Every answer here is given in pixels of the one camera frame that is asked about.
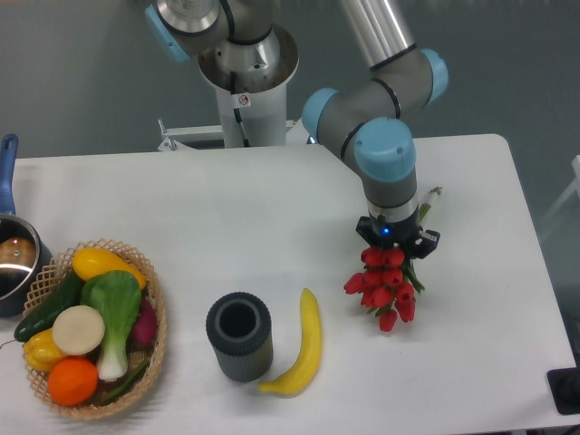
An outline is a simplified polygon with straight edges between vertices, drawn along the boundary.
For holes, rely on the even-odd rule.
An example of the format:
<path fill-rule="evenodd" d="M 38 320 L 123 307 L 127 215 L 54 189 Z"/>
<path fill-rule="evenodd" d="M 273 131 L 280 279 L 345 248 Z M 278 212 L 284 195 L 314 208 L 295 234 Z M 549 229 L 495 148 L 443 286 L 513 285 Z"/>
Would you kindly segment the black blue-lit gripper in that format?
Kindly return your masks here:
<path fill-rule="evenodd" d="M 420 229 L 418 211 L 394 223 L 387 222 L 383 216 L 360 217 L 355 231 L 370 247 L 388 249 L 398 245 L 412 259 L 429 256 L 440 242 L 440 232 Z"/>

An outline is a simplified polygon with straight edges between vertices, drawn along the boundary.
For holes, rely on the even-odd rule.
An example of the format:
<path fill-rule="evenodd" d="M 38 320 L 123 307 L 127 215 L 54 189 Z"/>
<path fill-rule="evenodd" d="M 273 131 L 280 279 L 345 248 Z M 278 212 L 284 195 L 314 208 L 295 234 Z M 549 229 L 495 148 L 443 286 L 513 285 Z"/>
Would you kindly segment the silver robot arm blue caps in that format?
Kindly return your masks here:
<path fill-rule="evenodd" d="M 331 88 L 305 103 L 309 137 L 356 173 L 368 213 L 357 224 L 371 246 L 410 258 L 433 252 L 440 236 L 421 225 L 416 148 L 402 116 L 439 98 L 449 83 L 440 56 L 418 49 L 395 1 L 340 4 L 371 71 L 353 94 Z M 154 1 L 145 11 L 165 53 L 198 62 L 213 87 L 229 148 L 281 145 L 286 86 L 298 66 L 294 38 L 273 20 L 269 1 Z"/>

